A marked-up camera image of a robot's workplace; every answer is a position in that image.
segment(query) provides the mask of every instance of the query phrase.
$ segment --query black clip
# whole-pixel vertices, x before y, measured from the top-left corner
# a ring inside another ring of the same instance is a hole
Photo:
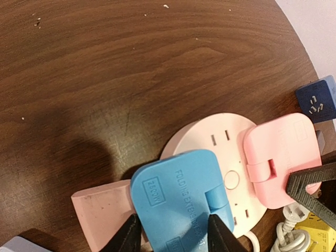
[[[100,252],[140,252],[141,223],[132,214]]]
[[[208,219],[209,252],[247,252],[216,214]]]
[[[322,203],[306,191],[308,185],[332,180],[336,180],[336,162],[291,173],[286,193],[333,229],[336,229],[336,214],[326,206],[326,204],[329,207],[335,204],[334,195],[330,197],[329,201]]]
[[[137,214],[132,214],[100,252],[140,252],[141,231]],[[208,251],[247,252],[217,215],[208,219]]]

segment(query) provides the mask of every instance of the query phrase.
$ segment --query round power strip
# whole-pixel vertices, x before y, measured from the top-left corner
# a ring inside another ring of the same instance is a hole
[[[236,238],[248,233],[266,212],[248,178],[243,139],[256,125],[232,113],[220,113],[180,129],[165,146],[160,159],[186,151],[207,149],[218,159],[234,217]]]

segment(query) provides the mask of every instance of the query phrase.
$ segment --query yellow device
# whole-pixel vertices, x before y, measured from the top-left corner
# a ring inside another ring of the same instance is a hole
[[[310,234],[311,242],[307,252],[331,252],[336,243],[336,231],[313,213],[296,224],[294,229],[303,229]]]

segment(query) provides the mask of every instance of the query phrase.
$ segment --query gray object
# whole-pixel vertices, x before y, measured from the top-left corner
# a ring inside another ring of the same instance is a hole
[[[319,149],[320,149],[320,154],[322,155],[324,147],[326,146],[326,141],[324,139],[323,133],[320,130],[316,130],[316,138],[317,138],[317,142],[319,143]]]
[[[42,248],[30,241],[23,239],[22,237],[15,236],[4,246],[0,248],[0,252],[51,252],[45,248]]]

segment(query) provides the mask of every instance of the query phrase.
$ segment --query white power cord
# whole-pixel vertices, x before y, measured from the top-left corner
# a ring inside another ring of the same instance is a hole
[[[251,240],[253,252],[260,252],[260,243],[258,237],[252,231],[247,232],[245,236]]]
[[[310,245],[310,235],[305,230],[293,230],[296,223],[307,219],[309,210],[297,202],[283,208],[285,222],[277,226],[277,236],[270,252],[306,252]]]

